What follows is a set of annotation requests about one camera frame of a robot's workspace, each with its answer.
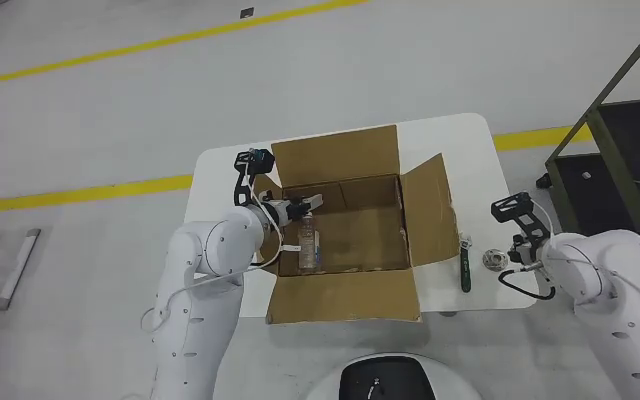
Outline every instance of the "gray floor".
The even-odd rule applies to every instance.
[[[534,181],[549,152],[500,154],[510,189],[531,190],[545,206],[547,194],[536,191]],[[138,317],[152,303],[187,196],[177,191],[0,213],[6,257],[29,227],[43,229],[11,310],[0,314],[3,399],[114,400],[148,392],[154,354]],[[379,351],[445,362],[485,399],[618,398],[565,295],[522,311],[423,317],[416,324],[280,326],[243,319],[214,398],[299,399],[332,368]]]

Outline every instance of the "open cardboard box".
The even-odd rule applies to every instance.
[[[460,250],[442,155],[400,175],[396,126],[272,145],[282,187],[266,176],[257,192],[274,198],[322,194],[315,210],[321,267],[298,270],[298,254],[283,252],[267,268],[276,274],[268,323],[386,318],[420,320],[412,267],[446,260]],[[284,229],[298,244],[299,223]],[[261,253],[270,259],[272,235]]]

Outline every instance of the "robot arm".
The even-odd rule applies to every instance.
[[[499,222],[514,220],[523,228],[509,251],[524,264],[509,274],[539,270],[574,299],[574,312],[586,328],[589,345],[623,400],[640,394],[640,236],[608,231],[591,237],[575,233],[553,236],[533,215],[533,202],[519,193],[492,204]],[[548,300],[548,296],[534,296]]]
[[[211,400],[218,367],[238,322],[242,274],[272,231],[322,204],[321,195],[271,200],[264,193],[258,200],[251,186],[242,186],[243,172],[252,185],[255,174],[269,172],[272,166],[267,150],[239,154],[236,206],[220,221],[190,222],[171,237],[153,313],[153,399]],[[244,201],[239,194],[246,196]]]

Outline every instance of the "plastic water bottle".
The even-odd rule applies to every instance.
[[[302,224],[298,230],[298,241],[300,245],[298,268],[302,272],[313,271],[320,261],[320,237],[316,232],[311,213],[302,218]]]

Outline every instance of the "table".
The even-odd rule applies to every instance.
[[[400,173],[442,153],[458,229],[470,235],[473,241],[469,252],[470,293],[463,293],[460,289],[457,258],[413,269],[420,310],[455,312],[517,309],[533,305],[534,299],[501,285],[498,274],[481,263],[484,251],[494,248],[507,250],[512,236],[520,233],[514,222],[499,224],[490,213],[490,204],[509,196],[509,191],[485,119],[478,114],[458,114],[396,125]],[[270,148],[274,142],[223,147],[202,153],[196,163],[184,222],[216,220],[233,207],[236,154],[249,148]],[[269,176],[279,183],[275,169]],[[514,274],[510,278],[523,289],[538,292],[533,274]],[[245,275],[241,317],[266,316],[275,281],[276,277],[265,271]]]

